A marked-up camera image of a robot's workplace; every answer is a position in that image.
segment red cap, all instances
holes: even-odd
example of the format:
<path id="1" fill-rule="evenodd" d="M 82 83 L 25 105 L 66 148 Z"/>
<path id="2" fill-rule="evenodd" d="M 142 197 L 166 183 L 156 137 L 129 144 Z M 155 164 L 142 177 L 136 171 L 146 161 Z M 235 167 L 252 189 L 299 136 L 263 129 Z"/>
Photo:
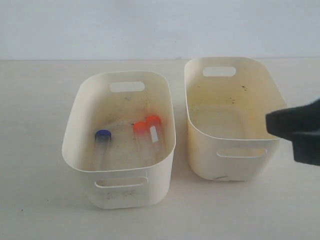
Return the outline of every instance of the red cap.
<path id="1" fill-rule="evenodd" d="M 146 124 L 144 121 L 136 122 L 136 123 L 133 125 L 133 131 L 134 131 L 136 134 L 144 134 L 145 132 L 148 131 L 147 124 Z"/>
<path id="2" fill-rule="evenodd" d="M 148 116 L 145 119 L 145 121 L 146 121 L 146 124 L 148 126 L 154 126 L 154 125 L 160 125 L 161 124 L 160 117 L 158 117 L 157 115 Z"/>

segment white plastic basket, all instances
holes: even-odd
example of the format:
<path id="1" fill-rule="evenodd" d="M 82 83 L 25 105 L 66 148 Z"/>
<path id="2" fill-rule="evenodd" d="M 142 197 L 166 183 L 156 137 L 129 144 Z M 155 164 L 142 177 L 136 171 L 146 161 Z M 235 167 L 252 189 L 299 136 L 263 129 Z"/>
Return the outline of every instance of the white plastic basket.
<path id="1" fill-rule="evenodd" d="M 148 115 L 161 118 L 166 157 L 146 165 L 139 156 L 132 124 Z M 93 164 L 95 133 L 112 132 L 107 170 Z M 153 205 L 167 194 L 176 146 L 173 106 L 168 83 L 147 71 L 94 75 L 79 88 L 66 126 L 62 155 L 99 208 Z"/>
<path id="2" fill-rule="evenodd" d="M 279 142 L 265 114 L 287 107 L 267 69 L 244 57 L 205 57 L 184 74 L 190 167 L 208 180 L 251 180 Z"/>

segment test tube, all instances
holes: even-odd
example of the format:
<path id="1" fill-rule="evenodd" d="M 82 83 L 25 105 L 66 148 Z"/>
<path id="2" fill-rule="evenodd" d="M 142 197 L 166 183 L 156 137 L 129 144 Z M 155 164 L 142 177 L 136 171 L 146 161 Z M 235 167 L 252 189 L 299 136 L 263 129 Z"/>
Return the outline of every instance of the test tube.
<path id="1" fill-rule="evenodd" d="M 155 153 L 153 151 L 147 124 L 143 121 L 135 123 L 133 125 L 133 132 L 138 145 L 140 156 L 144 160 L 144 163 L 147 166 L 155 164 Z"/>
<path id="2" fill-rule="evenodd" d="M 157 115 L 151 115 L 145 119 L 145 122 L 150 132 L 155 156 L 158 160 L 162 160 L 166 155 L 166 145 L 161 120 Z"/>
<path id="3" fill-rule="evenodd" d="M 106 170 L 106 153 L 111 140 L 111 132 L 101 129 L 95 133 L 95 169 Z"/>

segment table surface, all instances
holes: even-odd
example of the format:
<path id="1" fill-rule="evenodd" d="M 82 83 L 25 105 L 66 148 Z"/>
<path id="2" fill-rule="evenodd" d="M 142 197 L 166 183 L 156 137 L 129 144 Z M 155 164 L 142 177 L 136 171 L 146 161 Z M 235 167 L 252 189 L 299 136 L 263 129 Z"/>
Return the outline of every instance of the table surface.
<path id="1" fill-rule="evenodd" d="M 258 59 L 290 107 L 320 95 L 320 58 Z M 296 163 L 291 143 L 248 182 L 196 176 L 186 154 L 185 60 L 0 61 L 0 239 L 316 240 L 320 167 Z M 101 72 L 148 70 L 169 81 L 177 145 L 158 204 L 94 207 L 61 154 L 80 84 Z"/>

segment blue cap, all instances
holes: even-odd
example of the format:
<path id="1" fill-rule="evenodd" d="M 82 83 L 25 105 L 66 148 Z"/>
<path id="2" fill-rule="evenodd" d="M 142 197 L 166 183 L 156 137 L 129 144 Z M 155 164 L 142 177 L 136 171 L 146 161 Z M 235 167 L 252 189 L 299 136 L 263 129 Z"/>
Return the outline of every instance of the blue cap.
<path id="1" fill-rule="evenodd" d="M 111 132 L 106 129 L 101 129 L 95 133 L 95 139 L 99 137 L 109 137 L 111 138 Z"/>

